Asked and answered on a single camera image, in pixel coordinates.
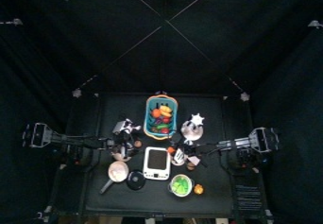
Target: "green vegetable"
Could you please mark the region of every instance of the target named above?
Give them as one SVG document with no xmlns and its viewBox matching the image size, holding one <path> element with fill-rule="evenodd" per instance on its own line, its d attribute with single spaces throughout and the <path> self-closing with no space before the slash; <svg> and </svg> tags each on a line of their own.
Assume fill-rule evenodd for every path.
<svg viewBox="0 0 323 224">
<path fill-rule="evenodd" d="M 169 127 L 170 127 L 169 124 L 159 124 L 159 125 L 157 126 L 158 129 L 167 129 Z"/>
</svg>

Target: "small toy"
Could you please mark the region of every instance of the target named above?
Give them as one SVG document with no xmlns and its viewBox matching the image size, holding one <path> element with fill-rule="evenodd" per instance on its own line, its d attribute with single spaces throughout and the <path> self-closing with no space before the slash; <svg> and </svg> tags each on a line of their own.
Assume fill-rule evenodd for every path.
<svg viewBox="0 0 323 224">
<path fill-rule="evenodd" d="M 198 195 L 201 195 L 201 194 L 203 194 L 203 192 L 205 192 L 203 186 L 202 186 L 201 184 L 198 184 L 198 185 L 195 186 L 195 193 L 197 193 Z"/>
<path fill-rule="evenodd" d="M 185 122 L 182 126 L 182 133 L 186 137 L 185 144 L 193 145 L 194 141 L 198 140 L 203 135 L 203 121 L 205 117 L 201 117 L 199 113 L 193 114 L 193 117 L 189 121 Z"/>
</svg>

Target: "black fabric wall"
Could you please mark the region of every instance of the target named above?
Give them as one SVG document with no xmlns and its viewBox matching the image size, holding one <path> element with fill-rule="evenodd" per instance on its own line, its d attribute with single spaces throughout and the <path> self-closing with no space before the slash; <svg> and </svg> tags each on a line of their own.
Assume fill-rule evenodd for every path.
<svg viewBox="0 0 323 224">
<path fill-rule="evenodd" d="M 23 129 L 44 122 L 63 130 L 72 96 L 14 26 L 0 26 L 0 65 L 0 223 L 28 223 L 47 205 L 55 167 L 47 150 L 22 147 Z"/>
<path fill-rule="evenodd" d="M 314 29 L 253 94 L 255 126 L 278 127 L 283 149 L 266 171 L 282 223 L 323 222 L 323 31 Z"/>
</svg>

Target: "black table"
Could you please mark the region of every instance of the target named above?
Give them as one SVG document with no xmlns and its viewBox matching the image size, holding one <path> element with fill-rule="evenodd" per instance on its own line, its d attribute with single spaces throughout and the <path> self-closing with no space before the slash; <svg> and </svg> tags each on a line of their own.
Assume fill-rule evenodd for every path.
<svg viewBox="0 0 323 224">
<path fill-rule="evenodd" d="M 215 148 L 222 140 L 243 138 L 253 130 L 249 103 L 239 97 L 217 95 L 171 95 L 178 101 L 178 127 L 193 114 L 205 117 L 202 138 L 195 141 L 199 151 Z M 146 105 L 150 95 L 100 94 L 83 95 L 76 99 L 68 122 L 68 134 L 95 134 L 110 137 L 119 121 L 131 119 L 145 125 Z M 147 146 L 170 146 L 170 141 L 150 138 L 143 130 L 135 136 L 142 140 L 142 152 L 127 162 L 130 171 L 143 169 L 145 148 Z M 126 182 L 114 183 L 100 195 L 100 189 L 108 180 L 107 169 L 114 159 L 107 151 L 94 151 L 92 164 L 79 169 L 67 166 L 59 171 L 58 190 L 54 193 L 56 210 L 64 214 L 122 215 L 145 217 L 233 217 L 234 199 L 233 181 L 219 161 L 226 155 L 214 154 L 203 157 L 207 167 L 198 165 L 189 171 L 186 165 L 173 165 L 167 181 L 147 180 L 139 191 L 130 190 Z M 195 183 L 205 187 L 203 195 L 177 197 L 169 191 L 169 183 L 177 174 L 186 174 Z"/>
</svg>

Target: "banana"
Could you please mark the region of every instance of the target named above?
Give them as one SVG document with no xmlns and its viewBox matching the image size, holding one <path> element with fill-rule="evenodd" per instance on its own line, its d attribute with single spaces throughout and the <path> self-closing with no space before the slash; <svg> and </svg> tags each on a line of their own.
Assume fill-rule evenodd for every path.
<svg viewBox="0 0 323 224">
<path fill-rule="evenodd" d="M 167 113 L 173 112 L 173 109 L 169 106 L 161 106 L 159 110 L 163 111 L 163 112 L 167 112 Z"/>
<path fill-rule="evenodd" d="M 165 112 L 162 109 L 159 109 L 159 110 L 161 110 L 162 115 L 165 115 L 167 117 L 173 117 L 173 115 L 169 112 Z"/>
</svg>

